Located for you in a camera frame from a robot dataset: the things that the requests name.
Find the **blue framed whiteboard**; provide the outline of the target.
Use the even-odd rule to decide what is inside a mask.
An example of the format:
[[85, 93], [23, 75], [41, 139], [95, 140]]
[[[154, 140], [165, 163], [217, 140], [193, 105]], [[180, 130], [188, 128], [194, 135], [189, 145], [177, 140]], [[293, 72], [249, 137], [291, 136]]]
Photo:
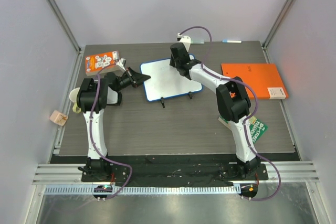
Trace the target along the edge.
[[140, 64], [140, 71], [151, 77], [143, 83], [149, 102], [188, 95], [203, 89], [200, 83], [181, 76], [176, 68], [170, 66], [169, 58], [144, 62]]

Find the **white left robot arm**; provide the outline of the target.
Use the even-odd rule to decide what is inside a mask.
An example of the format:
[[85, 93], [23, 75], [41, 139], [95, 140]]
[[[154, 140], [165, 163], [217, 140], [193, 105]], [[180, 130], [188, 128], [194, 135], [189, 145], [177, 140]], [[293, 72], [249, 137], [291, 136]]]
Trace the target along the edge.
[[109, 105], [121, 104], [122, 89], [128, 86], [137, 88], [149, 79], [150, 75], [126, 68], [121, 76], [107, 72], [104, 77], [98, 74], [96, 79], [83, 80], [77, 94], [77, 105], [85, 118], [88, 135], [86, 164], [78, 167], [83, 182], [105, 182], [111, 178], [112, 163], [108, 161], [103, 132], [104, 110]]

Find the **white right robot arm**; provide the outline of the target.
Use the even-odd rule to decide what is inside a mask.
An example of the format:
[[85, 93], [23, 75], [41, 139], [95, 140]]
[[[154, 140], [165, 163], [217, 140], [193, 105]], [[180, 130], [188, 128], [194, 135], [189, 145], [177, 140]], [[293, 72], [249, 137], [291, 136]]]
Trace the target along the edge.
[[250, 134], [249, 116], [251, 102], [241, 78], [229, 78], [206, 67], [201, 61], [191, 59], [183, 43], [170, 46], [171, 66], [189, 80], [196, 81], [216, 94], [220, 116], [228, 122], [236, 146], [237, 173], [250, 179], [260, 166], [260, 158]]

